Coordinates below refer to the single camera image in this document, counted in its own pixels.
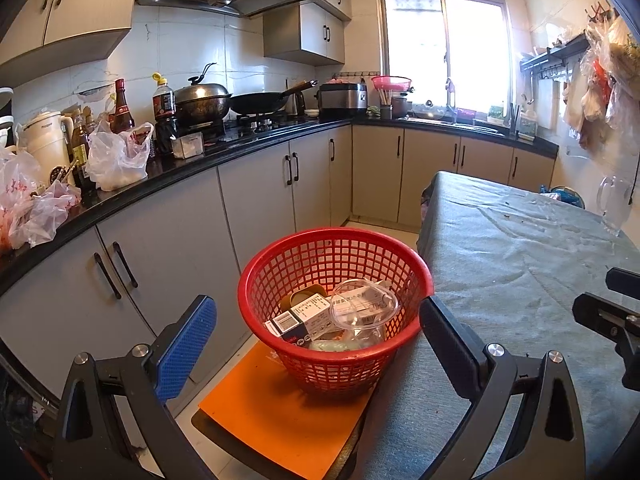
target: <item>pot lid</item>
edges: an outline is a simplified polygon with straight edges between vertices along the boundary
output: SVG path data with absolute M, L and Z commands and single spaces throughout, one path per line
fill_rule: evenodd
M 26 123 L 23 126 L 22 129 L 26 130 L 30 126 L 33 126 L 35 123 L 39 123 L 40 121 L 43 121 L 44 119 L 49 119 L 50 117 L 55 117 L 56 115 L 61 115 L 61 113 L 60 112 L 42 112 L 42 113 L 39 113 L 31 121 Z
M 9 87 L 0 88 L 0 110 L 4 108 L 13 97 L 14 97 L 13 89 Z
M 175 102 L 185 103 L 206 97 L 229 97 L 229 91 L 218 83 L 185 86 L 175 91 Z

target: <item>cup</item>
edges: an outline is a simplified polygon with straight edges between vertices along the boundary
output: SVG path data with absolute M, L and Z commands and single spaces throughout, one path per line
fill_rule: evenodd
M 632 189 L 630 182 L 617 176 L 606 176 L 598 188 L 596 207 L 602 214 L 605 229 L 614 236 L 620 234 L 622 225 L 631 214 Z

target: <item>red plastic basket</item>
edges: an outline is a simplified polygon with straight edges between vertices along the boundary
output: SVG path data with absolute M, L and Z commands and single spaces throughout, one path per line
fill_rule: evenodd
M 264 323 L 280 313 L 280 300 L 319 283 L 330 292 L 351 278 L 388 280 L 401 310 L 386 325 L 386 341 L 365 350 L 319 352 L 271 334 Z M 274 349 L 303 390 L 357 394 L 379 378 L 395 351 L 420 332 L 418 307 L 433 294 L 427 265 L 406 245 L 386 235 L 351 228 L 324 228 L 274 242 L 249 262 L 238 285 L 244 321 Z

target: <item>rice cooker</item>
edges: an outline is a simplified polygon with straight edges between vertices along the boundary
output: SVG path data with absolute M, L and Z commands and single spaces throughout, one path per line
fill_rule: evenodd
M 367 114 L 367 85 L 325 83 L 318 90 L 318 108 L 325 119 L 348 119 Z

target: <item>wok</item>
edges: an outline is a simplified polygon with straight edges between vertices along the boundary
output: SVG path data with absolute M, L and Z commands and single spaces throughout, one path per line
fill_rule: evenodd
M 313 88 L 317 84 L 318 81 L 303 81 L 284 92 L 236 95 L 229 99 L 229 104 L 231 109 L 240 115 L 270 114 L 280 110 L 290 95 Z

